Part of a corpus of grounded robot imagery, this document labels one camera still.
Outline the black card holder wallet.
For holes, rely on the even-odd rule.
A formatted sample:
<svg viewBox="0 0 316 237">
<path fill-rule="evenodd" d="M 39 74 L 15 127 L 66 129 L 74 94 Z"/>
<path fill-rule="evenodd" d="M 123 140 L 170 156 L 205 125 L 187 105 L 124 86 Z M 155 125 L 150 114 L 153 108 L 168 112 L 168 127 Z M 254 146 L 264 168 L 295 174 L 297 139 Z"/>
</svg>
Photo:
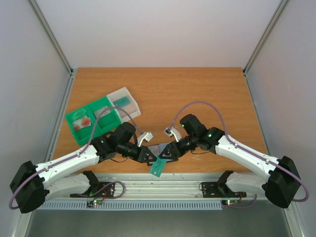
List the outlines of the black card holder wallet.
<svg viewBox="0 0 316 237">
<path fill-rule="evenodd" d="M 157 158 L 160 159 L 159 155 L 162 153 L 164 148 L 168 145 L 168 143 L 161 143 L 157 145 L 151 145 L 148 146 L 148 149 L 151 151 L 151 153 Z"/>
</svg>

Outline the white cherry blossom VIP card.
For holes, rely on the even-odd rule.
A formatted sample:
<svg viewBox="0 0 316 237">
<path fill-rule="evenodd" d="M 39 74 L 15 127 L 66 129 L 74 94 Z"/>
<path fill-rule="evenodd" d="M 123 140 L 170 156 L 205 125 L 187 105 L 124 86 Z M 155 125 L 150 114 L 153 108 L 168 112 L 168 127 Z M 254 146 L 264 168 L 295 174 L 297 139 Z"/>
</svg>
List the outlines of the white cherry blossom VIP card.
<svg viewBox="0 0 316 237">
<path fill-rule="evenodd" d="M 152 146 L 149 146 L 148 148 L 155 155 L 157 155 L 159 153 L 159 146 L 158 145 L 152 145 Z"/>
</svg>

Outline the teal card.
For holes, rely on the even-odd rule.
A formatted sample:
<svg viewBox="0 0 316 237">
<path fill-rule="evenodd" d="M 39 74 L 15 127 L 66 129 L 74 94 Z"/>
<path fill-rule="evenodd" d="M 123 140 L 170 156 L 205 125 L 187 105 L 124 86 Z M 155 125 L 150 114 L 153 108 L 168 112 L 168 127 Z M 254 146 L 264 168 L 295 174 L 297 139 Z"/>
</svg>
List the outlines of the teal card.
<svg viewBox="0 0 316 237">
<path fill-rule="evenodd" d="M 124 97 L 121 97 L 121 98 L 115 100 L 113 102 L 113 104 L 114 104 L 115 107 L 122 108 L 122 107 L 125 107 L 125 106 L 129 105 L 130 101 L 129 101 L 129 99 L 126 96 L 124 96 Z"/>
<path fill-rule="evenodd" d="M 155 177 L 160 177 L 165 165 L 166 165 L 165 159 L 157 159 L 153 163 L 152 168 L 150 169 L 150 174 L 154 175 Z"/>
</svg>

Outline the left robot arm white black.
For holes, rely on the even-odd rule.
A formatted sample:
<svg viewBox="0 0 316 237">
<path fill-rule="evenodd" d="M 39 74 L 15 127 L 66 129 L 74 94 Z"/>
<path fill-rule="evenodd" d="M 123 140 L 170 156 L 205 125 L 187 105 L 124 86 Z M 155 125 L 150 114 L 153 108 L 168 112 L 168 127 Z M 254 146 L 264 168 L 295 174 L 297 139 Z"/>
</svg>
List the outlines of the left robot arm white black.
<svg viewBox="0 0 316 237">
<path fill-rule="evenodd" d="M 45 201 L 62 195 L 93 197 L 99 192 L 99 182 L 91 171 L 73 176 L 88 166 L 112 159 L 116 154 L 138 163 L 156 161 L 156 157 L 142 143 L 153 138 L 151 132 L 136 137 L 136 128 L 128 122 L 114 131 L 106 132 L 89 141 L 84 147 L 53 161 L 33 164 L 27 161 L 20 165 L 9 187 L 13 193 L 9 201 L 11 210 L 29 213 Z"/>
</svg>

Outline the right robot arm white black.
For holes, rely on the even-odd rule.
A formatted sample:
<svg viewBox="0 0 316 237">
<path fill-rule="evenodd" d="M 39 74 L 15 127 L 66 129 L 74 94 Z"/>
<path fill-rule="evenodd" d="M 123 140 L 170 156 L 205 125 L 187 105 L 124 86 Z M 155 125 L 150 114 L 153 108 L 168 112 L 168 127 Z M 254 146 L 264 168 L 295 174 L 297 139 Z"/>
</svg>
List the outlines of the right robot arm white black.
<svg viewBox="0 0 316 237">
<path fill-rule="evenodd" d="M 219 128 L 206 128 L 198 118 L 192 114 L 180 120 L 187 136 L 172 128 L 166 129 L 168 135 L 174 135 L 176 140 L 169 143 L 159 157 L 177 161 L 180 157 L 201 148 L 229 158 L 247 169 L 252 175 L 242 175 L 234 171 L 226 171 L 217 181 L 218 191 L 224 196 L 232 192 L 246 192 L 254 195 L 264 195 L 271 203 L 288 208 L 299 190 L 300 176 L 294 161 L 283 156 L 276 158 L 260 153 L 233 139 Z"/>
</svg>

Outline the teal card in white bin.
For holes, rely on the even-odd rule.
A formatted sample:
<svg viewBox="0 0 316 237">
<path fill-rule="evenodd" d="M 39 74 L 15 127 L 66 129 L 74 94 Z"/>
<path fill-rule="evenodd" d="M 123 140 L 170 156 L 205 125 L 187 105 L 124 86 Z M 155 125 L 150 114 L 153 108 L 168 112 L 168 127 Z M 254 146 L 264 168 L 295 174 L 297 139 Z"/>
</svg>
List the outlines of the teal card in white bin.
<svg viewBox="0 0 316 237">
<path fill-rule="evenodd" d="M 122 107 L 125 107 L 125 106 L 129 105 L 130 101 L 129 101 L 129 99 L 126 96 L 124 96 L 124 97 L 121 97 L 121 98 L 115 100 L 113 102 L 113 104 L 114 104 L 115 107 L 122 108 Z"/>
</svg>

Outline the white translucent plastic bin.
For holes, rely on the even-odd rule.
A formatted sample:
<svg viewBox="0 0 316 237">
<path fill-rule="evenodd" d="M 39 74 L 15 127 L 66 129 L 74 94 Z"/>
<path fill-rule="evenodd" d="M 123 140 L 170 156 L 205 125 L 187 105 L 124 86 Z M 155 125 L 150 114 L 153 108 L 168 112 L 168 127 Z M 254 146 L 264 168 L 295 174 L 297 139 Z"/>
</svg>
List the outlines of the white translucent plastic bin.
<svg viewBox="0 0 316 237">
<path fill-rule="evenodd" d="M 107 94 L 108 100 L 112 105 L 125 110 L 133 119 L 141 115 L 140 108 L 136 100 L 132 97 L 126 87 L 120 88 Z"/>
</svg>

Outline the left small circuit board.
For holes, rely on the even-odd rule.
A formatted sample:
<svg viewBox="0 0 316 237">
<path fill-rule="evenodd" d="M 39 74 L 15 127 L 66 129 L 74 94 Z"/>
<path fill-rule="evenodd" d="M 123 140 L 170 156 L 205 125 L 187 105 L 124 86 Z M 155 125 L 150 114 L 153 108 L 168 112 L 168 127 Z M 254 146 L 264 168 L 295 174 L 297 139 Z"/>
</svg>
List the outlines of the left small circuit board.
<svg viewBox="0 0 316 237">
<path fill-rule="evenodd" d="M 86 207 L 87 208 L 95 208 L 95 207 L 101 205 L 102 202 L 103 201 L 101 199 L 95 199 L 95 200 L 87 201 L 86 202 Z"/>
</svg>

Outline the green plastic sorting bin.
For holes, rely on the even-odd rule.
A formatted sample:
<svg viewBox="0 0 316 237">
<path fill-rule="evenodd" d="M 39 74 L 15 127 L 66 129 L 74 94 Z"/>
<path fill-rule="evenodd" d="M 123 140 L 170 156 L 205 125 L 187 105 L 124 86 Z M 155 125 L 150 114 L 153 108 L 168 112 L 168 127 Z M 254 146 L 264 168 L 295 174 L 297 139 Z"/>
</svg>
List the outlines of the green plastic sorting bin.
<svg viewBox="0 0 316 237">
<path fill-rule="evenodd" d="M 107 97 L 100 98 L 65 115 L 71 134 L 78 145 L 82 146 L 86 144 L 91 136 L 92 131 L 94 131 L 93 137 L 95 138 L 113 130 L 121 124 L 119 116 L 114 109 L 111 109 L 111 113 L 104 117 L 95 117 L 93 112 L 104 106 L 113 106 Z M 91 126 L 75 131 L 72 122 L 84 116 L 87 116 L 91 119 Z"/>
</svg>

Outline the right small circuit board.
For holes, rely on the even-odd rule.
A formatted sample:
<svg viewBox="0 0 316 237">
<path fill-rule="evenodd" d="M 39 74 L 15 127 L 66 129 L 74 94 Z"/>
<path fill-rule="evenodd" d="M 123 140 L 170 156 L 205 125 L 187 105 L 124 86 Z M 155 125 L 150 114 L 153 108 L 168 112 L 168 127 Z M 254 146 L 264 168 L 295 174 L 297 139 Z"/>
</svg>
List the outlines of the right small circuit board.
<svg viewBox="0 0 316 237">
<path fill-rule="evenodd" d="M 223 206 L 232 206 L 232 205 L 237 205 L 239 203 L 240 203 L 240 200 L 232 200 L 232 199 L 222 200 Z"/>
</svg>

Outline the aluminium rail front frame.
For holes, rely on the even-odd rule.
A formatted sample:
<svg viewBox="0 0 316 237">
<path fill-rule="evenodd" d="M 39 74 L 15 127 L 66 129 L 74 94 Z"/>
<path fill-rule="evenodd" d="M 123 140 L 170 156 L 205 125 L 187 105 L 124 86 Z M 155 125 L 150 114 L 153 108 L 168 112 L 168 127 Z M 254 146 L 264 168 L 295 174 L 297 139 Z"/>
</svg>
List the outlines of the aluminium rail front frame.
<svg viewBox="0 0 316 237">
<path fill-rule="evenodd" d="M 212 173 L 167 173 L 155 177 L 149 173 L 93 173 L 98 182 L 114 182 L 114 197 L 126 199 L 204 198 L 198 188 L 202 182 L 217 182 L 222 175 Z M 247 197 L 255 196 L 246 193 Z M 57 198 L 70 198 L 69 194 Z"/>
</svg>

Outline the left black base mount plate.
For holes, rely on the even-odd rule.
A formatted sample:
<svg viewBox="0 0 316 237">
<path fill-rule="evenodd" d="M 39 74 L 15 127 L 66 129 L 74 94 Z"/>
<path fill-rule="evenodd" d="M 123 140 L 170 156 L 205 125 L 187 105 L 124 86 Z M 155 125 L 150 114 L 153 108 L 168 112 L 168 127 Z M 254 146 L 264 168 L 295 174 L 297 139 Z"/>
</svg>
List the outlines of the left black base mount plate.
<svg viewBox="0 0 316 237">
<path fill-rule="evenodd" d="M 100 182 L 95 191 L 89 188 L 83 194 L 70 194 L 71 198 L 113 198 L 115 193 L 114 182 Z"/>
</svg>

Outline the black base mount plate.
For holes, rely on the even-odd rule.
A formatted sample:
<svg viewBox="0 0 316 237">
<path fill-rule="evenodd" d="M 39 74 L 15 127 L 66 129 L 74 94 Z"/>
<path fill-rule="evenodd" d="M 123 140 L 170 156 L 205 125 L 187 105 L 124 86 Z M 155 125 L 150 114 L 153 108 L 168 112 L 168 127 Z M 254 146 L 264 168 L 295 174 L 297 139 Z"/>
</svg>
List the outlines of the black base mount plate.
<svg viewBox="0 0 316 237">
<path fill-rule="evenodd" d="M 245 198 L 246 192 L 233 192 L 225 184 L 217 182 L 202 182 L 198 188 L 204 198 Z"/>
<path fill-rule="evenodd" d="M 89 188 L 83 194 L 70 194 L 71 198 L 113 198 L 115 193 L 114 182 L 100 182 L 95 191 Z"/>
</svg>

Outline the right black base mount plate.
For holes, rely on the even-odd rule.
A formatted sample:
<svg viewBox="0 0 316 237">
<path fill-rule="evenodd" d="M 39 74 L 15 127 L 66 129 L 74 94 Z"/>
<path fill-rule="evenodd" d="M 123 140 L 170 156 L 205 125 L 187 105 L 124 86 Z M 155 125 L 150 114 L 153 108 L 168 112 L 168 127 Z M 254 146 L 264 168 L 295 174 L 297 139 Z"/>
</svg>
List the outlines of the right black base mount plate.
<svg viewBox="0 0 316 237">
<path fill-rule="evenodd" d="M 217 182 L 202 182 L 198 188 L 204 198 L 245 198 L 246 192 L 233 192 L 225 184 Z"/>
</svg>

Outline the left aluminium frame post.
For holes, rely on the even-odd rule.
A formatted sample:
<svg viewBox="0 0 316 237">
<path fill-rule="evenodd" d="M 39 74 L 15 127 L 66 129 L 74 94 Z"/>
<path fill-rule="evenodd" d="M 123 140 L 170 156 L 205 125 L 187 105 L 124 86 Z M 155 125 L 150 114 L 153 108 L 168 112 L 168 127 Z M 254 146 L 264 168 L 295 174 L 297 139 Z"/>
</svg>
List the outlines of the left aluminium frame post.
<svg viewBox="0 0 316 237">
<path fill-rule="evenodd" d="M 69 75 L 73 74 L 74 69 L 70 66 L 70 63 L 65 56 L 57 38 L 55 37 L 46 17 L 44 16 L 44 13 L 42 12 L 38 2 L 36 0 L 28 0 L 28 3 L 30 4 L 32 10 L 34 11 L 35 15 L 37 16 L 40 24 L 42 25 L 48 39 L 51 41 L 52 45 L 54 46 L 57 54 L 59 55 L 61 61 L 63 62 L 67 72 Z"/>
</svg>

